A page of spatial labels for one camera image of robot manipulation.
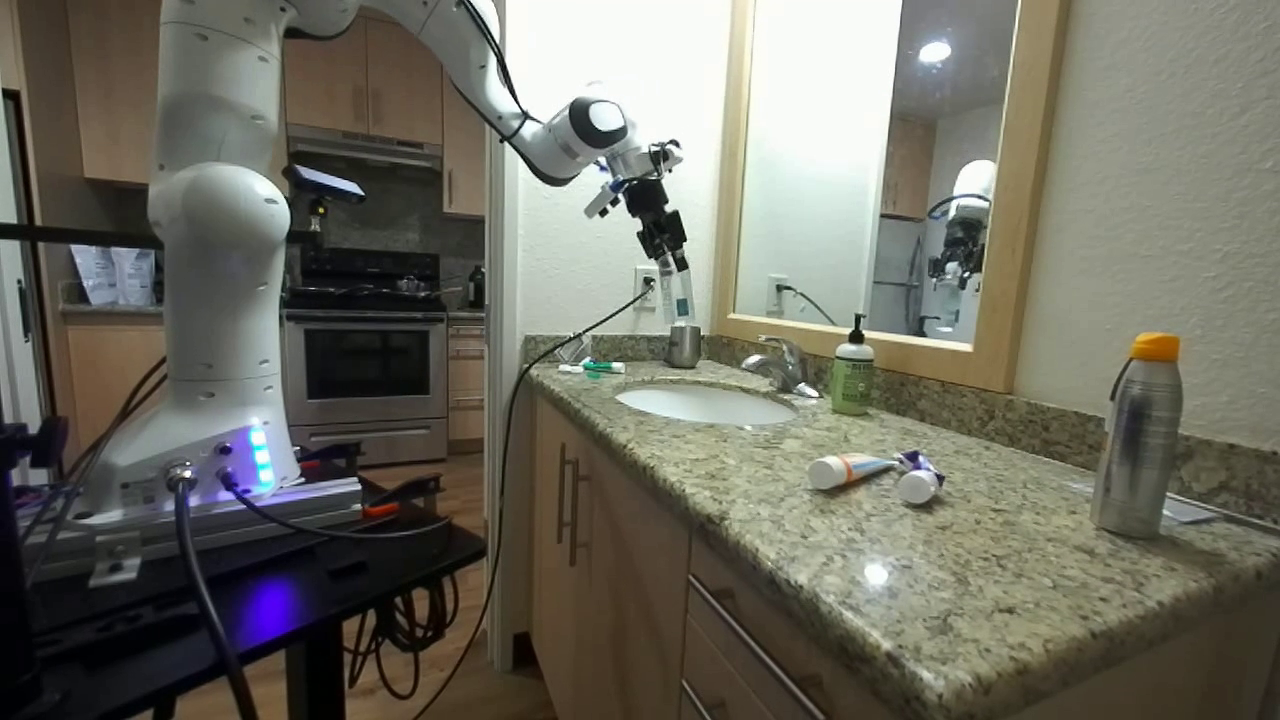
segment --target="bathroom sink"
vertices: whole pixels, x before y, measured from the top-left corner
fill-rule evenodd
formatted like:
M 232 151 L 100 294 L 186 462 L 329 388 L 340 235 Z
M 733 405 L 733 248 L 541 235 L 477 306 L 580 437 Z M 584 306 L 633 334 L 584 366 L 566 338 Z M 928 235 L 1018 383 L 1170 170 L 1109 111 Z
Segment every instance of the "bathroom sink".
M 634 383 L 617 393 L 617 401 L 684 424 L 786 424 L 797 414 L 786 401 L 723 383 Z

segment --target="mirror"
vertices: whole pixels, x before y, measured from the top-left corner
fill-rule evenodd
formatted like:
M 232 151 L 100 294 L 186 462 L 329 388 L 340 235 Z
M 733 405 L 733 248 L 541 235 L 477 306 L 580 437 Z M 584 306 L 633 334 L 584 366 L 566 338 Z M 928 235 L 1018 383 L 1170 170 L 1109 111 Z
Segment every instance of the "mirror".
M 811 3 L 737 3 L 715 330 L 829 356 L 863 310 L 878 366 L 1005 393 L 1066 0 Z

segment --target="ceiling light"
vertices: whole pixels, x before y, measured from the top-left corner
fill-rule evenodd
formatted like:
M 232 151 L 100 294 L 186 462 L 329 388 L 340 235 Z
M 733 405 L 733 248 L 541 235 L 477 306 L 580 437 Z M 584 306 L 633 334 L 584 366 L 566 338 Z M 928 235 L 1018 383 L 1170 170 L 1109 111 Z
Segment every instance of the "ceiling light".
M 934 65 L 952 60 L 952 42 L 948 41 L 928 41 L 928 42 L 918 42 L 917 60 L 934 67 Z

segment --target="mirror frame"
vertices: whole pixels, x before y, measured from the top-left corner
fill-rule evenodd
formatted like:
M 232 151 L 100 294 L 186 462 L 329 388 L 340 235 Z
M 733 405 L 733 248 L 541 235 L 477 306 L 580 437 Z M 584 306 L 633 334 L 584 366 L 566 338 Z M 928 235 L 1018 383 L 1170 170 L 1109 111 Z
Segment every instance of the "mirror frame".
M 1026 294 L 1026 264 L 1034 248 L 1038 184 L 1048 165 L 1048 125 L 1057 99 L 1057 72 L 1065 47 L 1066 0 L 1018 0 L 1012 22 L 1012 65 L 1000 117 L 996 151 L 996 213 L 989 222 L 984 302 L 972 342 L 868 330 L 876 362 L 892 370 L 1006 393 L 1018 318 Z M 797 325 L 737 310 L 740 284 L 740 222 L 743 222 L 743 167 L 751 125 L 751 0 L 733 3 L 733 60 L 723 90 L 723 165 L 721 165 L 721 253 L 711 330 L 737 338 L 778 334 L 811 356 L 832 356 L 848 327 Z

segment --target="white robotic arm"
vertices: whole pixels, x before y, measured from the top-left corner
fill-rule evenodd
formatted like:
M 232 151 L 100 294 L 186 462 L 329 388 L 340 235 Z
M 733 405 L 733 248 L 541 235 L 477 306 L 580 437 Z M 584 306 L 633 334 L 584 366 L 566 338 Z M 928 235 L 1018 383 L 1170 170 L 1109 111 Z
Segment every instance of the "white robotic arm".
M 550 119 L 521 109 L 487 0 L 162 0 L 154 177 L 148 218 L 162 238 L 169 393 L 102 443 L 74 504 L 83 527 L 154 524 L 162 477 L 192 473 L 192 504 L 224 508 L 224 479 L 277 496 L 300 485 L 281 395 L 281 277 L 286 199 L 266 181 L 281 137 L 281 42 L 336 36 L 359 8 L 436 50 L 458 96 L 543 184 L 586 165 L 606 181 L 586 202 L 628 202 L 638 242 L 684 273 L 684 222 L 662 170 L 679 145 L 638 145 L 613 99 L 573 99 Z

